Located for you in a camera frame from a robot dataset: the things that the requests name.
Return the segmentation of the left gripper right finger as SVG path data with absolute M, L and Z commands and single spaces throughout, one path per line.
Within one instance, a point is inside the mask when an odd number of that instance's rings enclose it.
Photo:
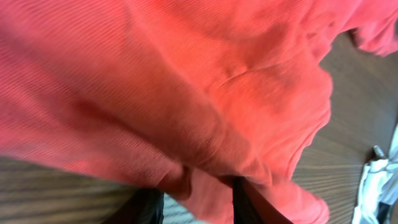
M 233 182 L 234 224 L 292 224 L 243 177 Z

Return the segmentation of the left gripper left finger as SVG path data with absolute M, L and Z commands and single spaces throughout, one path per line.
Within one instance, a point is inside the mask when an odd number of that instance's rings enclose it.
M 164 193 L 140 189 L 102 224 L 163 224 L 163 220 Z

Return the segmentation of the red soccer t-shirt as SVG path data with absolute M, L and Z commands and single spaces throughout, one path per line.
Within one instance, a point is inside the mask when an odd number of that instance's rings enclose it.
M 159 189 L 196 218 L 326 223 L 292 176 L 330 119 L 333 39 L 397 50 L 396 1 L 4 0 L 1 154 Z

